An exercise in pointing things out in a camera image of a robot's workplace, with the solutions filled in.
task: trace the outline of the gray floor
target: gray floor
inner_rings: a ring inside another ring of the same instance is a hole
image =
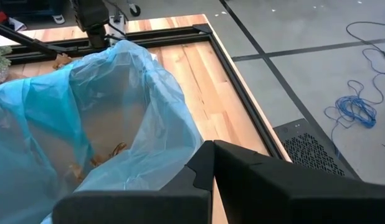
[[[205,13],[232,57],[258,52],[219,0],[135,0],[141,16],[134,19]],[[126,9],[125,1],[118,0]],[[266,53],[341,44],[356,41],[345,27],[354,21],[385,22],[385,0],[230,0],[230,8]],[[65,13],[66,26],[73,26],[71,10]],[[55,27],[51,22],[26,22],[30,29]],[[385,27],[358,25],[351,31],[364,39],[385,38]],[[299,99],[330,136],[334,122],[323,114],[324,108],[341,96],[352,94],[349,79],[362,82],[363,97],[379,100],[371,84],[375,75],[361,55],[365,47],[349,47],[306,54],[274,57],[272,61]],[[375,64],[385,69],[385,60],[372,55]],[[265,111],[271,124],[302,118],[281,84],[262,59],[236,62],[238,69]],[[377,79],[385,96],[385,77]],[[372,129],[355,125],[337,127],[335,144],[359,176],[367,182],[385,184],[385,102],[375,106],[377,124]]]

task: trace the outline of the blue plastic bag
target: blue plastic bag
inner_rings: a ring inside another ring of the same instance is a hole
[[[130,148],[92,170],[92,156],[120,142]],[[40,223],[75,189],[159,190],[201,144],[177,81],[125,40],[50,74],[4,83],[0,223]],[[88,173],[80,185],[72,164]]]

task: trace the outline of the chair wheel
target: chair wheel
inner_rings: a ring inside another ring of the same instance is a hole
[[[130,13],[132,16],[136,17],[136,16],[139,16],[141,14],[141,9],[140,9],[140,7],[138,7],[138,5],[130,4],[129,8],[130,8]]]
[[[56,24],[64,24],[65,19],[62,15],[52,16]]]

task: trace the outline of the black metal frame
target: black metal frame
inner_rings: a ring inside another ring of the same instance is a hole
[[[223,69],[227,73],[233,87],[235,88],[242,104],[244,105],[249,117],[251,118],[257,132],[263,140],[269,154],[277,159],[284,159],[280,149],[269,129],[267,128],[264,119],[261,117],[252,99],[245,90],[238,74],[233,69],[230,60],[227,58],[222,47],[214,36],[209,24],[197,24],[191,27],[171,28],[161,30],[151,30],[143,32],[134,32],[127,34],[128,40],[138,44],[144,48],[164,47],[169,45],[190,44],[195,42],[209,42],[214,49]],[[87,54],[101,52],[106,49],[95,49],[89,45],[87,38],[60,40],[53,42],[39,42],[55,50],[55,54],[48,52],[48,54],[41,53],[40,47],[29,47],[23,45],[13,45],[12,54],[6,57],[11,60],[13,65],[41,62],[45,60],[54,60],[57,53],[66,53],[70,57],[81,57]]]

